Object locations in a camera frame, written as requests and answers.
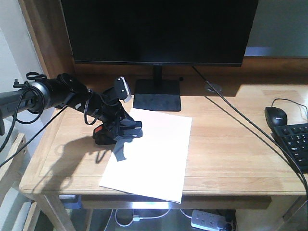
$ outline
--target computer mouse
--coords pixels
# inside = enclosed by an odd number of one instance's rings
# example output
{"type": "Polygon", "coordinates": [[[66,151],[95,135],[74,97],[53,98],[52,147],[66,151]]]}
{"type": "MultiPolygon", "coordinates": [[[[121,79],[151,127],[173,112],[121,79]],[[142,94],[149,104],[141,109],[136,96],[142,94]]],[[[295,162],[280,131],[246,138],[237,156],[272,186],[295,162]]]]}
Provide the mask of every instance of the computer mouse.
{"type": "Polygon", "coordinates": [[[276,126],[287,125],[288,118],[283,109],[278,107],[265,107],[264,114],[270,129],[276,126]]]}

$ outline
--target metal arm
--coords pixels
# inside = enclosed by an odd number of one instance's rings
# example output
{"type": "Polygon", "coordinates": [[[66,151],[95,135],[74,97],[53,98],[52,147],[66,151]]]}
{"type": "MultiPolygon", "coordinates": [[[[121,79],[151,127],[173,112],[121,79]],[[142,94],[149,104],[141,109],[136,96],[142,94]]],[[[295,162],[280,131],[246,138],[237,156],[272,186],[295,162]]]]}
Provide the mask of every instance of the metal arm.
{"type": "Polygon", "coordinates": [[[142,123],[134,121],[124,110],[119,100],[127,102],[130,91],[123,77],[114,81],[114,86],[102,93],[87,89],[75,77],[60,74],[55,79],[47,79],[45,75],[28,73],[27,78],[33,82],[19,84],[14,82],[17,91],[0,93],[0,134],[4,134],[3,118],[12,116],[18,104],[18,112],[28,110],[37,114],[40,110],[51,107],[61,108],[65,105],[100,120],[102,125],[93,132],[93,138],[99,145],[115,143],[122,138],[141,136],[142,123]]]}

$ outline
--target keyboard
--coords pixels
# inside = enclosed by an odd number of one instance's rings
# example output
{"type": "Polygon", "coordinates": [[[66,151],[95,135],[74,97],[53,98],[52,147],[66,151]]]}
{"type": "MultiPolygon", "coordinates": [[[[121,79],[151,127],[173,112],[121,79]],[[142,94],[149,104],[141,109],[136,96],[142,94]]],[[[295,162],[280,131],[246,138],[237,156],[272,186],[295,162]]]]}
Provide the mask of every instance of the keyboard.
{"type": "Polygon", "coordinates": [[[277,126],[272,131],[275,141],[290,154],[303,173],[308,173],[308,123],[277,126]]]}

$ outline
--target power strip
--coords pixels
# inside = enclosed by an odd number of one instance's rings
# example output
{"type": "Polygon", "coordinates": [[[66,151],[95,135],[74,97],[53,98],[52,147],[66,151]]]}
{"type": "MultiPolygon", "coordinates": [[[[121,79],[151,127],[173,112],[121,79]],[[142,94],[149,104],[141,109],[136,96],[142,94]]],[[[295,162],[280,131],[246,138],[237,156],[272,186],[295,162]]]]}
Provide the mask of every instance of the power strip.
{"type": "Polygon", "coordinates": [[[225,217],[202,212],[200,210],[193,210],[192,211],[192,220],[191,226],[207,231],[223,231],[226,227],[226,220],[225,217]]]}

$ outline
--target monitor stand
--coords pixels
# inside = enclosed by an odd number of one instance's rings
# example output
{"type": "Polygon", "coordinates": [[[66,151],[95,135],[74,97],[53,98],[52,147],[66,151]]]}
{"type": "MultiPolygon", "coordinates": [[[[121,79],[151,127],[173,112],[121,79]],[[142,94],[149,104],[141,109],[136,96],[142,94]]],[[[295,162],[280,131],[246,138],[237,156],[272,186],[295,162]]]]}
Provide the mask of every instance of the monitor stand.
{"type": "Polygon", "coordinates": [[[154,65],[153,79],[136,81],[133,108],[179,112],[181,110],[179,81],[162,80],[162,66],[154,65]]]}

